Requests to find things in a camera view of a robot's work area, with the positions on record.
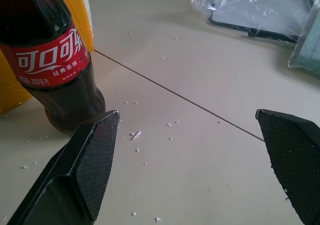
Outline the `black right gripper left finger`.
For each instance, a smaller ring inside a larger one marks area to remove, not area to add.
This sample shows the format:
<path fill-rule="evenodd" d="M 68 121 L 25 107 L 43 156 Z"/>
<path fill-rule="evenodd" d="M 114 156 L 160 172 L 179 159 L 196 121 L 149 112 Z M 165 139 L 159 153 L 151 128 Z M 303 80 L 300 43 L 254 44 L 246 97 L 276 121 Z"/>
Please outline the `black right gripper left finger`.
<path fill-rule="evenodd" d="M 82 122 L 47 163 L 14 212 L 10 225 L 92 225 L 112 170 L 120 114 Z"/>

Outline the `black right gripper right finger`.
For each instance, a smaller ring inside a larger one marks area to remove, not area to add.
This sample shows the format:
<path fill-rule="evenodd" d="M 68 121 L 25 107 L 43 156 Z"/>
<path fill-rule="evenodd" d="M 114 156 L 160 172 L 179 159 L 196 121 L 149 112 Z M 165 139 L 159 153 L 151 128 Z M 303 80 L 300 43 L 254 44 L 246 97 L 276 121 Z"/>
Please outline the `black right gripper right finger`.
<path fill-rule="evenodd" d="M 282 112 L 258 109 L 259 123 L 274 171 L 287 200 L 304 225 L 320 223 L 320 128 Z"/>

